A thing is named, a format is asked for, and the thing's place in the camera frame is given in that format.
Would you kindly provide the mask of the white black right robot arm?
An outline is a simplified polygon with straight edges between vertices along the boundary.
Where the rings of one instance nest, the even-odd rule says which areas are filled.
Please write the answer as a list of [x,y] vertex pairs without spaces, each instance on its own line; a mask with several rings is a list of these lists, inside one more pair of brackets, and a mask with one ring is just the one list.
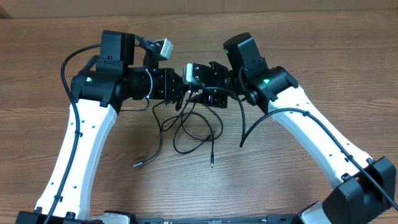
[[183,81],[197,92],[194,102],[224,108],[233,98],[259,107],[302,145],[332,188],[326,199],[295,215],[269,215],[267,223],[369,223],[397,207],[396,168],[388,158],[373,159],[344,137],[285,68],[267,66],[251,34],[238,34],[223,48],[230,67],[184,67]]

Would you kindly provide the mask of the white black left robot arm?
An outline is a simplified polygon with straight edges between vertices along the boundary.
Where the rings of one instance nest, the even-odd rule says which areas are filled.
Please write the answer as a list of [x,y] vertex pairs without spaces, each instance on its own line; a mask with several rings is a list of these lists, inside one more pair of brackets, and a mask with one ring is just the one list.
[[104,30],[99,54],[64,88],[70,100],[65,137],[51,178],[33,212],[19,212],[18,223],[88,223],[93,182],[103,146],[123,101],[182,99],[182,79],[171,68],[169,39]]

